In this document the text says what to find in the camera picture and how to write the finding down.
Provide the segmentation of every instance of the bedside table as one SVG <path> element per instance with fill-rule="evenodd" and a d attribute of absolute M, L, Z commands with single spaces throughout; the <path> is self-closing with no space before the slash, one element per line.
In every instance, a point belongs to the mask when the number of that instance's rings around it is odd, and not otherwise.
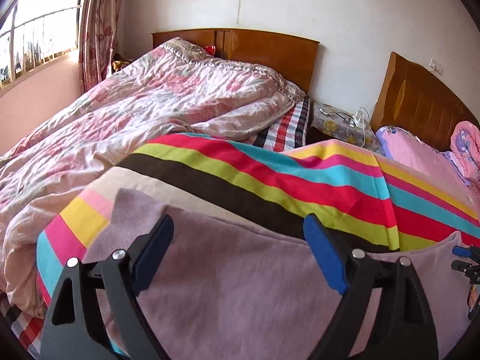
<path fill-rule="evenodd" d="M 363 129 L 353 123 L 353 115 L 325 103 L 313 103 L 313 121 L 307 130 L 307 145 L 322 140 L 338 139 L 362 147 Z M 385 155 L 370 126 L 365 127 L 364 149 Z"/>

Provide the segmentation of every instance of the curved wooden headboard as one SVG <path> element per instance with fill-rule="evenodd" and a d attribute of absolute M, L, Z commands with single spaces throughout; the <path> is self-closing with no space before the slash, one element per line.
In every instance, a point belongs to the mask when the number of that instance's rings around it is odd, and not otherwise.
<path fill-rule="evenodd" d="M 479 127 L 467 106 L 436 76 L 396 52 L 390 54 L 371 117 L 374 132 L 382 126 L 398 126 L 445 151 L 450 150 L 450 137 L 462 120 Z"/>
<path fill-rule="evenodd" d="M 152 37 L 154 48 L 176 37 L 201 47 L 215 45 L 215 56 L 268 66 L 297 84 L 305 93 L 310 88 L 319 44 L 315 40 L 293 35 L 228 28 L 157 32 Z"/>

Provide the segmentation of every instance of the mauve garment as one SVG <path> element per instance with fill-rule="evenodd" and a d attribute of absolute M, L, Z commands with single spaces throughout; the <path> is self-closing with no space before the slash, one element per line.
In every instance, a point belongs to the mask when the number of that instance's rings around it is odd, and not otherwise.
<path fill-rule="evenodd" d="M 105 259 L 148 233 L 160 216 L 175 223 L 173 241 L 150 288 L 138 297 L 148 323 L 172 360 L 306 360 L 340 301 L 302 240 L 162 204 L 120 190 L 111 224 L 84 262 Z M 467 278 L 450 268 L 460 233 L 423 250 L 372 254 L 396 261 L 406 255 L 429 300 L 443 358 L 469 325 Z M 380 292 L 371 298 L 351 354 L 368 340 Z M 125 350 L 100 296 L 110 337 Z"/>

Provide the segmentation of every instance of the pink curtain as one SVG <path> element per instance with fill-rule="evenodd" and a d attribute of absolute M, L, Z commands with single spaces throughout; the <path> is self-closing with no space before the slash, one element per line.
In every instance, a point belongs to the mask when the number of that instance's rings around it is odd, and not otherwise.
<path fill-rule="evenodd" d="M 107 78 L 117 46 L 122 0 L 85 0 L 79 34 L 80 85 L 84 92 Z"/>

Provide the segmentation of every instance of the white wall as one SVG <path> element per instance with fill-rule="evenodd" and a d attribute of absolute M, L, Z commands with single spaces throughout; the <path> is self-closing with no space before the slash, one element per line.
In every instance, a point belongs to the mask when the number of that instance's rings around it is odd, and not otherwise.
<path fill-rule="evenodd" d="M 78 52 L 60 58 L 0 91 L 0 155 L 80 97 Z"/>
<path fill-rule="evenodd" d="M 236 27 L 238 0 L 123 0 L 123 50 L 139 57 L 150 34 Z M 348 111 L 378 98 L 391 51 L 428 66 L 480 118 L 480 31 L 460 0 L 243 0 L 240 28 L 322 43 L 310 94 Z"/>

